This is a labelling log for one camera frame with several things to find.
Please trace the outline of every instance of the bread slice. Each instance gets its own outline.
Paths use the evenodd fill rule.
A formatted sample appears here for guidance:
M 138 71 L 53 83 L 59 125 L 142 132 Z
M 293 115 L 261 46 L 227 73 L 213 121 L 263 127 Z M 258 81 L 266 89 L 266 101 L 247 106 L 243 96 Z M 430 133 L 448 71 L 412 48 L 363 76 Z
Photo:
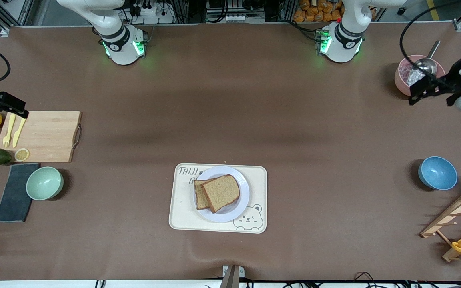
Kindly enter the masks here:
M 232 175 L 223 175 L 201 186 L 213 213 L 239 198 L 238 182 Z
M 195 180 L 195 196 L 197 197 L 197 210 L 209 208 L 209 202 L 207 202 L 207 197 L 202 190 L 202 184 L 213 181 L 214 179 L 209 180 Z

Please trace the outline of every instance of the lemon slice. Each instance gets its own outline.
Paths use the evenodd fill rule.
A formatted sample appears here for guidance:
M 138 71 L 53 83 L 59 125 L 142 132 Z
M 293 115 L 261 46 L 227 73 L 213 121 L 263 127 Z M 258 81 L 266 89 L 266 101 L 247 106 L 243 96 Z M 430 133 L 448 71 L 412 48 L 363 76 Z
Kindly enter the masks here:
M 23 162 L 30 156 L 30 151 L 26 148 L 21 148 L 15 152 L 15 161 Z

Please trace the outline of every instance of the basket of bread rolls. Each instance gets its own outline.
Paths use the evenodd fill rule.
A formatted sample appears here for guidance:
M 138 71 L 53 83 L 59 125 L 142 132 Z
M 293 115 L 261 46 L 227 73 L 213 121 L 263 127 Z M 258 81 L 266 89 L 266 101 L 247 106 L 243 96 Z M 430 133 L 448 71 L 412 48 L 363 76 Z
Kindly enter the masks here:
M 294 22 L 330 22 L 337 21 L 344 14 L 344 5 L 341 0 L 332 2 L 327 0 L 299 0 L 299 7 L 293 17 Z M 377 8 L 370 7 L 373 20 L 376 18 Z

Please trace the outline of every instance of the black object on floor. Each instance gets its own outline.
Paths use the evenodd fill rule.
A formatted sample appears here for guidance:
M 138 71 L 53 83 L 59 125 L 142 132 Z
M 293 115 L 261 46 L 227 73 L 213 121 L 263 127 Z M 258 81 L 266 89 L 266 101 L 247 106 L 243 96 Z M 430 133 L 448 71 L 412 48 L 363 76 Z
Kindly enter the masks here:
M 24 222 L 31 206 L 26 193 L 26 182 L 31 173 L 40 167 L 38 163 L 10 166 L 7 184 L 0 201 L 0 222 Z

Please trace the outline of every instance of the tabletop surface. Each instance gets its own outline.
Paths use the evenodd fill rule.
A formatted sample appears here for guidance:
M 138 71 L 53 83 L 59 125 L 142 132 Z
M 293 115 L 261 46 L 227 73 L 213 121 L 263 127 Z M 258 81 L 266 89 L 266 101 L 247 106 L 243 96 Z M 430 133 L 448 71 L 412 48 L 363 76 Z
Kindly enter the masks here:
M 345 64 L 287 24 L 157 27 L 130 66 L 108 60 L 90 28 L 12 28 L 0 91 L 28 110 L 82 111 L 84 133 L 72 163 L 51 164 L 66 181 L 59 199 L 0 223 L 0 280 L 200 279 L 224 264 L 263 280 L 461 280 L 461 261 L 441 259 L 449 246 L 418 236 L 461 195 L 461 112 L 445 96 L 408 106 L 397 91 L 404 25 L 373 23 Z M 414 24 L 406 50 L 435 40 L 449 69 L 461 58 L 451 23 Z M 454 189 L 421 186 L 433 155 L 455 165 Z M 266 168 L 266 231 L 172 229 L 182 162 Z M 461 237 L 457 222 L 448 237 Z

